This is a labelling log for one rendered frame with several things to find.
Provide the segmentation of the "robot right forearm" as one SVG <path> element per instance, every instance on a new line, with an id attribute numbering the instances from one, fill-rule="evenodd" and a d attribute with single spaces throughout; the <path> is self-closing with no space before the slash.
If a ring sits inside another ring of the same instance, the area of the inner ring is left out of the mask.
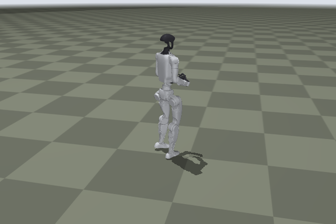
<path id="1" fill-rule="evenodd" d="M 176 78 L 177 85 L 179 86 L 189 86 L 190 82 L 187 82 L 186 80 L 181 79 L 180 77 Z"/>

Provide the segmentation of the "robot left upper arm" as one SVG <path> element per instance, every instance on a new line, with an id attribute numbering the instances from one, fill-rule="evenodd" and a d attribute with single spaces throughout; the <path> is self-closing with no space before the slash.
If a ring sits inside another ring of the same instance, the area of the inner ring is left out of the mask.
<path id="1" fill-rule="evenodd" d="M 158 61 L 157 61 L 157 60 L 158 60 L 158 59 L 157 59 L 157 58 L 158 58 L 158 57 L 157 57 L 157 56 L 158 56 L 158 54 L 159 54 L 159 52 L 158 52 L 158 53 L 156 53 L 156 55 L 155 55 L 155 58 L 156 58 L 156 66 L 155 66 L 155 67 L 156 67 L 156 69 L 155 69 L 155 74 L 156 74 L 157 76 L 158 76 L 158 63 L 157 63 L 157 62 L 158 62 Z"/>

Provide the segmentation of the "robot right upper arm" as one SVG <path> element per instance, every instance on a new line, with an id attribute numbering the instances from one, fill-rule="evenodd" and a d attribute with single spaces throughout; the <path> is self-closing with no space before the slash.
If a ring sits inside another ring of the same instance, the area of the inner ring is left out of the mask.
<path id="1" fill-rule="evenodd" d="M 171 65 L 171 72 L 172 72 L 172 83 L 177 83 L 176 78 L 178 77 L 178 72 L 179 72 L 179 59 L 178 57 L 175 56 L 169 56 L 169 63 Z"/>

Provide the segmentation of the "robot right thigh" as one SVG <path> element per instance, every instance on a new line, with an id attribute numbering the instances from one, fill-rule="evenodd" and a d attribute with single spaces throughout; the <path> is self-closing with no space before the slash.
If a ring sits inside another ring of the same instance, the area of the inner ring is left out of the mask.
<path id="1" fill-rule="evenodd" d="M 168 125 L 168 129 L 172 132 L 174 125 L 180 124 L 182 116 L 182 100 L 179 96 L 173 94 L 169 95 L 169 104 L 172 106 L 172 118 L 173 121 Z"/>

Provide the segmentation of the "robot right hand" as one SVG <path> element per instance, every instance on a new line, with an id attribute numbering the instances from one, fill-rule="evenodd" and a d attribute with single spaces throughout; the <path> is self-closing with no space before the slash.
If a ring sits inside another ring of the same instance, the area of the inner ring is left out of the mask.
<path id="1" fill-rule="evenodd" d="M 180 77 L 181 79 L 183 79 L 183 80 L 186 80 L 187 82 L 189 82 L 189 81 L 186 79 L 186 76 L 185 76 L 185 74 L 183 74 L 183 73 L 182 73 L 182 75 L 183 75 L 183 76 L 182 76 L 181 74 L 178 74 L 178 75 L 180 75 L 180 76 L 181 76 L 181 77 Z M 179 76 L 178 76 L 178 77 L 179 77 Z"/>

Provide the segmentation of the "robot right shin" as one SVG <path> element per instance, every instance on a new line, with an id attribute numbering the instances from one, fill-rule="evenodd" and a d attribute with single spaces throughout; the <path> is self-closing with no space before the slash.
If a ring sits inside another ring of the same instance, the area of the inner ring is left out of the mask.
<path id="1" fill-rule="evenodd" d="M 169 133 L 168 133 L 169 152 L 171 154 L 174 152 L 174 147 L 175 147 L 175 143 L 177 141 L 178 133 L 179 133 L 179 126 L 178 125 L 174 125 L 173 128 L 172 128 L 172 132 L 169 131 Z"/>

